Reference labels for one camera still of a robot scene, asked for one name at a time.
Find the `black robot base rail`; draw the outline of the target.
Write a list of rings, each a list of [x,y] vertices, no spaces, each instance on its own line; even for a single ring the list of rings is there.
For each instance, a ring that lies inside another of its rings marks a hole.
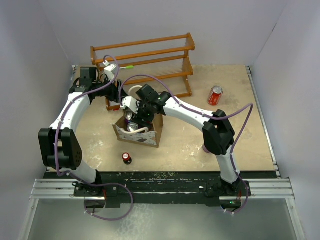
[[[119,208],[122,204],[205,205],[236,210],[253,193],[254,180],[271,180],[275,171],[244,171],[244,181],[224,183],[218,171],[102,172],[93,186],[70,176],[71,195],[83,197],[89,209]]]

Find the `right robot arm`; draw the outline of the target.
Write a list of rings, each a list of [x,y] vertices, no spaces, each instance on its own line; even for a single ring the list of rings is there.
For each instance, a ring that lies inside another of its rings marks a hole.
[[[235,131],[222,110],[215,112],[203,110],[172,97],[169,92],[157,93],[151,86],[145,84],[136,92],[140,98],[137,116],[140,119],[161,114],[177,118],[188,123],[203,134],[204,148],[216,156],[220,177],[224,181],[222,190],[228,196],[235,195],[240,190],[237,167],[231,158],[231,148],[235,142]]]

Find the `purple can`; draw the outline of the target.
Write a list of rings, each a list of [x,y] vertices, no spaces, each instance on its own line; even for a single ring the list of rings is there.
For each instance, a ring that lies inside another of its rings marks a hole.
[[[210,151],[206,148],[206,146],[203,144],[202,149],[205,153],[210,153]]]
[[[139,125],[135,122],[129,122],[126,127],[128,132],[134,132],[140,129]]]
[[[132,121],[134,113],[131,110],[126,110],[124,112],[124,121],[128,124]]]

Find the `canvas tote bag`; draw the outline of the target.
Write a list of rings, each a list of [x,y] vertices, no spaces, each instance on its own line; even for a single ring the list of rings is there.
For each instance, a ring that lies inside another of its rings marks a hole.
[[[140,101],[140,98],[136,94],[136,92],[141,88],[142,87],[140,85],[131,87],[128,91],[128,97],[133,97],[137,101]],[[115,124],[112,125],[117,139],[122,142],[158,148],[160,145],[162,130],[164,126],[163,116],[161,114],[156,114],[154,116],[154,120],[152,121],[151,127],[142,127],[139,125],[138,130],[129,132],[127,130],[128,124],[124,119],[124,112],[129,111],[129,109],[122,111],[123,116]],[[131,122],[134,122],[134,116],[135,113],[133,113]]]

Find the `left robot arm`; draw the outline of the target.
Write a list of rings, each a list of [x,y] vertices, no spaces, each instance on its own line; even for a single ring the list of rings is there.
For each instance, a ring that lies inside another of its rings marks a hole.
[[[80,76],[73,82],[68,98],[58,118],[48,128],[38,132],[43,164],[56,171],[59,177],[72,175],[86,184],[91,196],[103,191],[99,172],[83,160],[83,152],[76,137],[76,130],[87,108],[97,97],[119,100],[119,87],[115,81],[120,68],[107,64],[101,75],[96,67],[81,67]]]

